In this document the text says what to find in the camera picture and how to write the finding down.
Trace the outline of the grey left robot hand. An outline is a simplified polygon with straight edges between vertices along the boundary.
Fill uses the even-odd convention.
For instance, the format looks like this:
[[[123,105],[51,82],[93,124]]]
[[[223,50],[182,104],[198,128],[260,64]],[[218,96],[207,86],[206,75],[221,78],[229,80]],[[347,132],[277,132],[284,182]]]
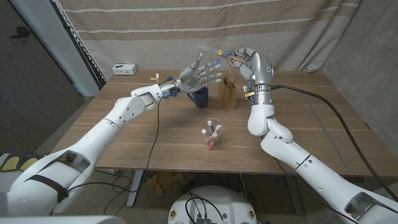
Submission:
[[[223,73],[213,73],[221,68],[219,60],[214,60],[200,66],[203,54],[200,53],[189,67],[184,68],[179,76],[169,82],[160,85],[162,93],[194,93],[204,87],[217,84],[222,81]]]

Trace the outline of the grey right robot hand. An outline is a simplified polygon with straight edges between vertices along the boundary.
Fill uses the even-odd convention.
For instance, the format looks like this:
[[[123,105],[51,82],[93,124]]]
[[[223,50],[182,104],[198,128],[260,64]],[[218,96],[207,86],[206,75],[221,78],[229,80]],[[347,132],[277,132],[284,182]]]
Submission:
[[[245,80],[252,81],[254,104],[271,104],[271,84],[274,77],[271,60],[245,45],[236,47],[235,51],[238,58],[231,59],[231,62]]]

